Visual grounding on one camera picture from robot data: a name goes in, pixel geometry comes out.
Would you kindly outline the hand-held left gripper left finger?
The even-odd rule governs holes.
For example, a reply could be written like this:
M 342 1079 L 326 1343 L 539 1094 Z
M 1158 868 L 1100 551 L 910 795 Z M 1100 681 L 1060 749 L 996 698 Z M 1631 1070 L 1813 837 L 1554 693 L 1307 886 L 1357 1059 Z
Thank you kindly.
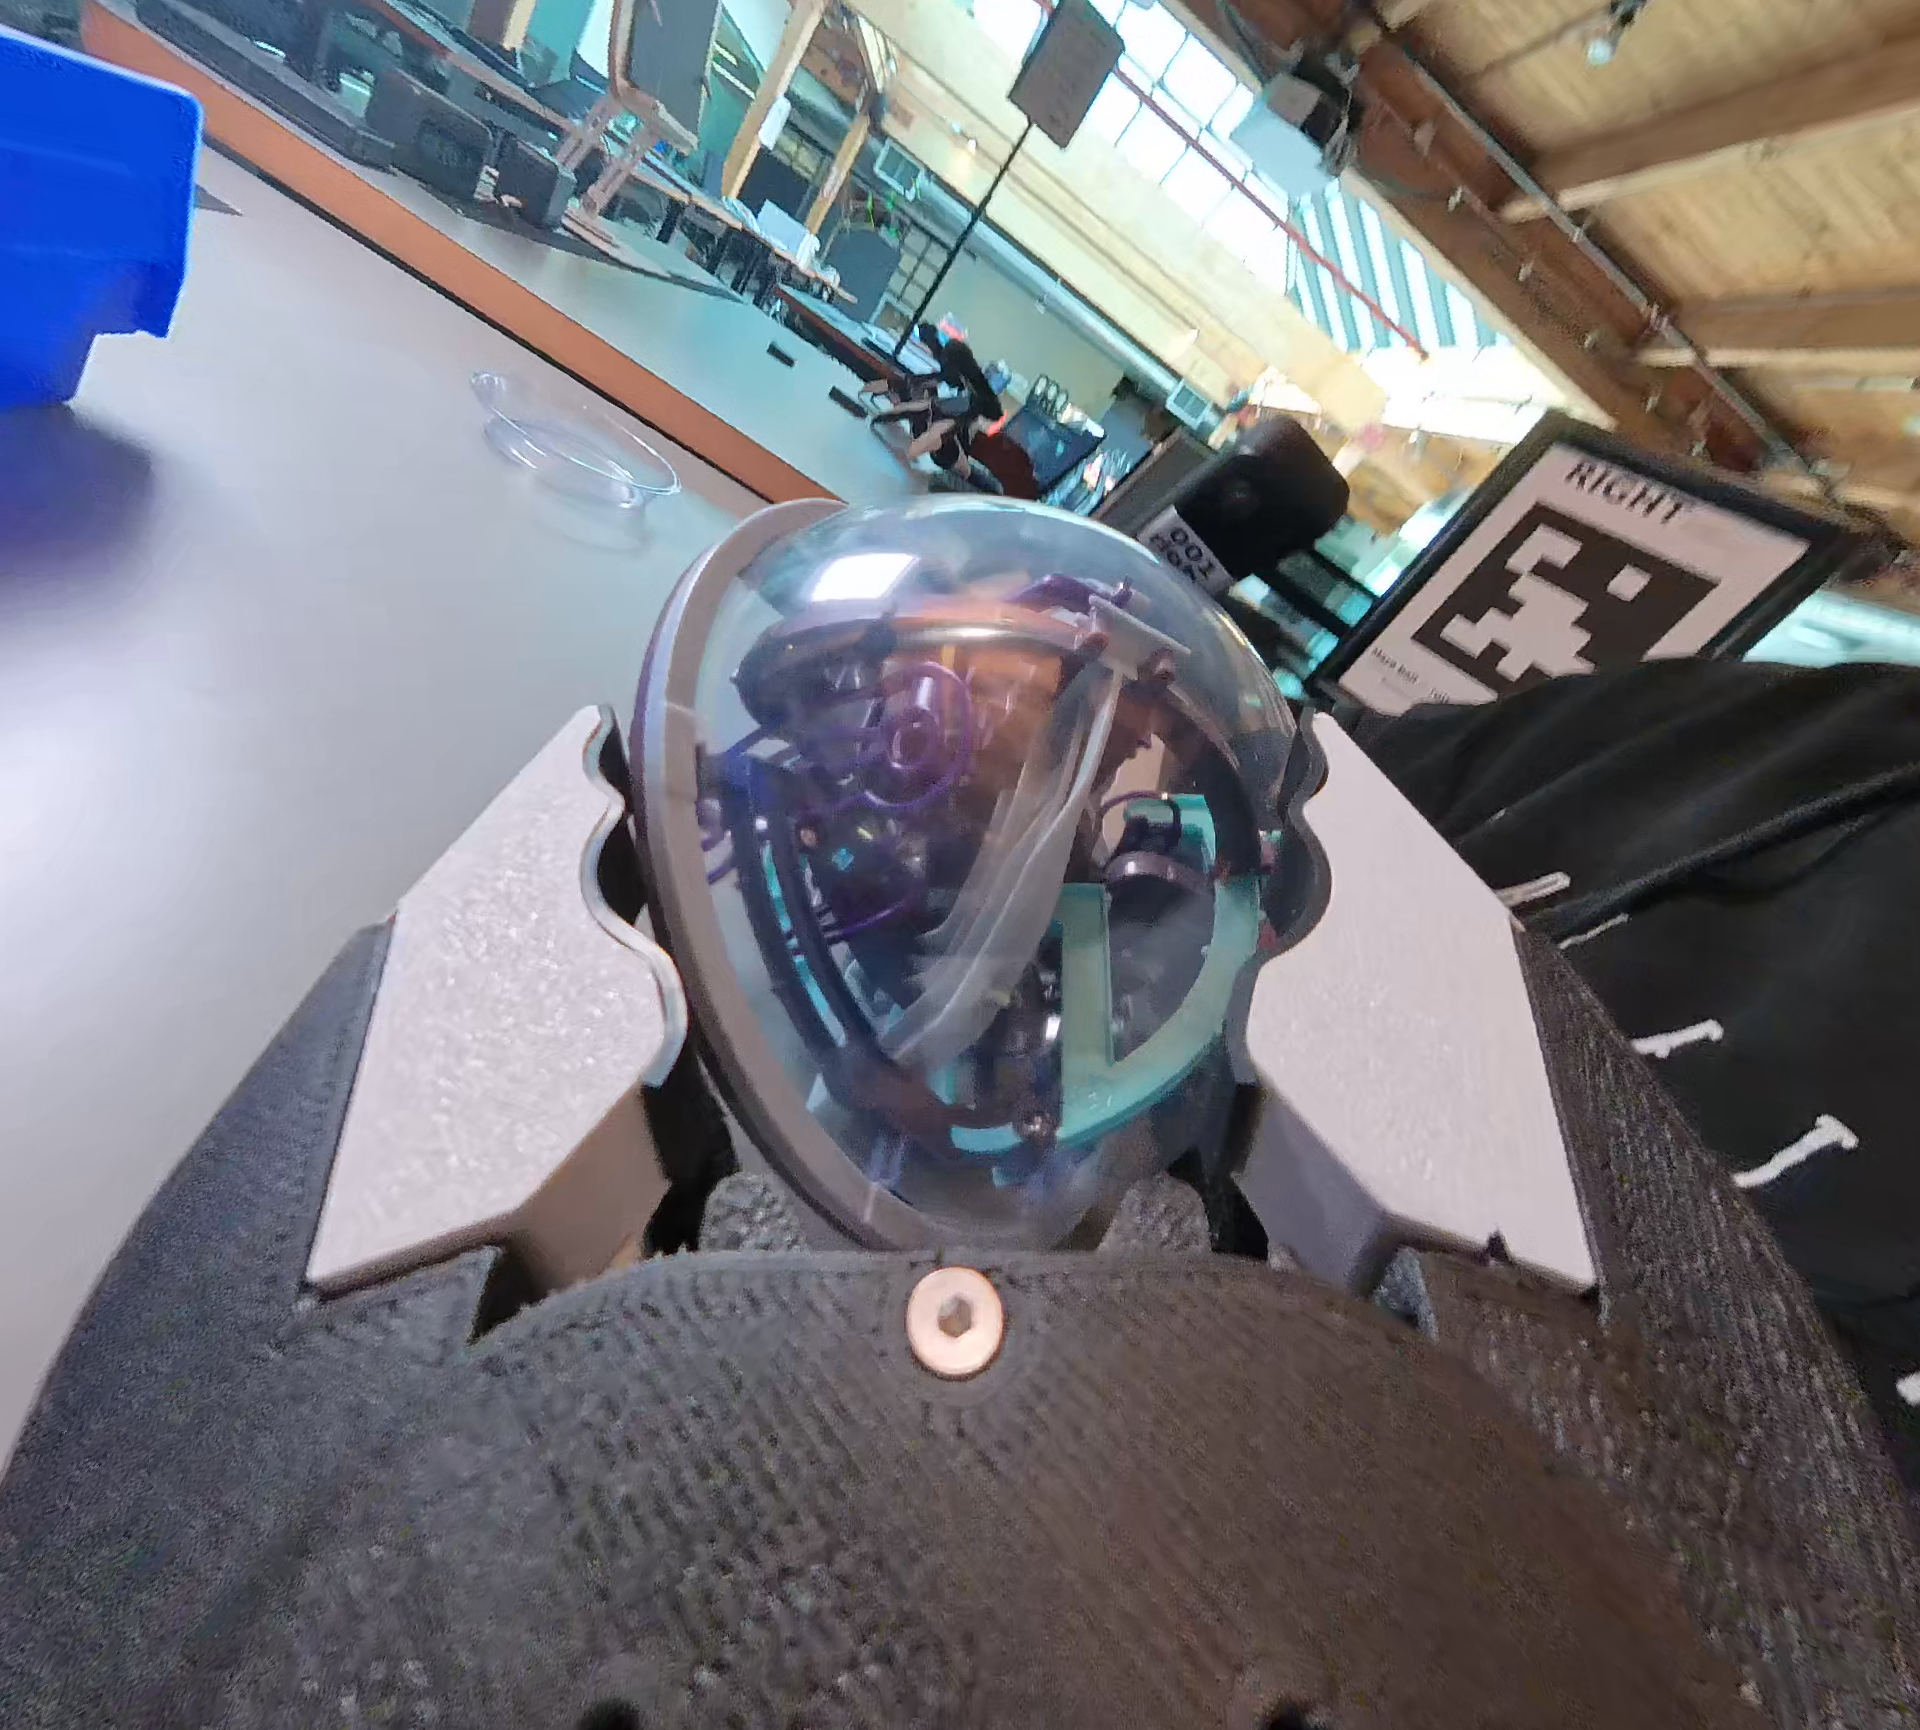
M 672 957 L 612 900 L 619 723 L 571 716 L 396 901 L 306 1254 L 344 1296 L 508 1251 L 541 1293 L 643 1251 L 671 1190 L 645 1094 L 682 1055 Z

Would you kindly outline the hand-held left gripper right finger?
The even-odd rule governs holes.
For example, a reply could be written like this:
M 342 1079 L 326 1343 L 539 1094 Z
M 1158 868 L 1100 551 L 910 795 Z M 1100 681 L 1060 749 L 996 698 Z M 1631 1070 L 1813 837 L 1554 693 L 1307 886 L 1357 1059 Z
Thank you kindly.
M 1302 744 L 1324 901 L 1253 982 L 1238 1187 L 1271 1245 L 1348 1293 L 1405 1248 L 1493 1245 L 1592 1289 L 1513 911 L 1351 733 L 1310 716 Z

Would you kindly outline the clear maze ball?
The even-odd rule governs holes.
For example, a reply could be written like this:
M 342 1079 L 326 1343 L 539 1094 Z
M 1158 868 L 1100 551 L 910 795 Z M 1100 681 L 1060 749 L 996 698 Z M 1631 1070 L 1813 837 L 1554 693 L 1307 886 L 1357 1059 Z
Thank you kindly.
M 770 503 L 630 725 L 660 944 L 743 1164 L 829 1242 L 1092 1242 L 1217 1201 L 1253 984 L 1312 921 L 1300 725 L 1142 541 L 979 493 Z

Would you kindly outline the person's black printed jacket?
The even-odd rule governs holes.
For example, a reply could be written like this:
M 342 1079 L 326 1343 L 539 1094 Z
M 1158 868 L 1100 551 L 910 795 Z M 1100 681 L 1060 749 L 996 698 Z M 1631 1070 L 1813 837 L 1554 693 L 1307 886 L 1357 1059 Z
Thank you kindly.
M 1348 732 L 1651 1062 L 1916 1493 L 1916 667 L 1658 660 Z

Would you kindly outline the black white marker board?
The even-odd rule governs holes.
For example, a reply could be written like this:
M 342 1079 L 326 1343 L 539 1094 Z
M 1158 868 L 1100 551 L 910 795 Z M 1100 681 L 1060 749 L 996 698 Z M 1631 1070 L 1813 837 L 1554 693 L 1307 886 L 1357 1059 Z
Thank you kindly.
M 1740 660 L 1875 550 L 1868 522 L 1548 412 L 1305 678 L 1323 708 L 1487 705 Z

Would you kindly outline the black sign on pole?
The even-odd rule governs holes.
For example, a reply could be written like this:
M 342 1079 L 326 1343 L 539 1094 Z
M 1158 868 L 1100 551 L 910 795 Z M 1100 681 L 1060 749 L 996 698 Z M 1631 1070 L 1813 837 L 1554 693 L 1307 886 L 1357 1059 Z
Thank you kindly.
M 912 32 L 889 32 L 894 48 L 922 71 L 930 81 L 939 83 L 946 93 L 957 102 L 973 108 L 983 102 L 980 83 L 990 78 L 999 63 L 999 49 L 989 44 L 986 37 L 973 44 L 973 49 L 986 48 L 990 54 L 986 62 L 994 63 L 983 71 L 983 57 L 973 56 L 973 62 L 966 62 L 965 67 L 949 67 L 942 71 L 939 63 L 942 57 L 952 62 L 950 48 L 950 29 L 949 33 L 937 36 L 930 42 L 910 42 Z M 932 60 L 922 56 L 922 49 L 932 49 Z M 946 257 L 942 260 L 934 277 L 930 277 L 922 299 L 916 303 L 912 315 L 902 327 L 901 342 L 894 347 L 894 359 L 901 361 L 907 334 L 925 326 L 925 315 L 930 303 L 940 293 L 946 283 L 952 265 L 965 253 L 970 237 L 989 217 L 990 206 L 994 204 L 996 192 L 1003 182 L 1014 171 L 1020 153 L 1031 142 L 1037 128 L 1044 134 L 1049 142 L 1060 151 L 1066 151 L 1087 122 L 1092 102 L 1097 99 L 1100 88 L 1115 76 L 1116 66 L 1123 54 L 1123 39 L 1116 29 L 1107 23 L 1107 19 L 1097 13 L 1088 0 L 1060 0 L 1053 7 L 1037 37 L 1031 39 L 1031 45 L 1013 74 L 1013 78 L 1003 85 L 1004 96 L 1000 104 L 989 108 L 983 116 L 983 122 L 994 113 L 996 108 L 1004 106 L 1007 112 L 1020 117 L 1018 131 L 1008 137 L 1007 151 L 999 160 L 996 169 L 990 179 L 970 200 L 970 213 L 962 226 L 957 239 L 950 243 Z

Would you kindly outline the clear plastic dish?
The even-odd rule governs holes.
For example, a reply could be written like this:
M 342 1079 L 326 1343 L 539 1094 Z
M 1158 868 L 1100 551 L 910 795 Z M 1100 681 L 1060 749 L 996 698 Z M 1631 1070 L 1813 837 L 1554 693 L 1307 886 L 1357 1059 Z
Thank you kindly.
M 495 369 L 469 374 L 482 440 L 536 488 L 619 520 L 645 518 L 682 493 L 682 478 L 655 440 L 594 420 L 573 397 Z

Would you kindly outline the grey desk with wooden edge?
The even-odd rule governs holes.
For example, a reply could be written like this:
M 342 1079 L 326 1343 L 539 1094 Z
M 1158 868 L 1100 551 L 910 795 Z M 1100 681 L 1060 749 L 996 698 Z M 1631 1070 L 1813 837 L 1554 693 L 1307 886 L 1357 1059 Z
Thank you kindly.
M 927 488 L 834 402 L 836 367 L 770 315 L 486 226 L 420 182 L 341 158 L 111 0 L 88 54 L 195 93 L 210 145 L 765 502 L 869 506 Z

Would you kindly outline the blue plastic bin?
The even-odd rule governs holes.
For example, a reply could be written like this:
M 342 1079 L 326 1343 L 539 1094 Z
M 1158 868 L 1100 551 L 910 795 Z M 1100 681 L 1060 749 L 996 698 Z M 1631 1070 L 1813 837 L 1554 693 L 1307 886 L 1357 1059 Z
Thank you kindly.
M 3 29 L 7 412 L 70 402 L 106 334 L 170 334 L 202 137 L 187 90 Z

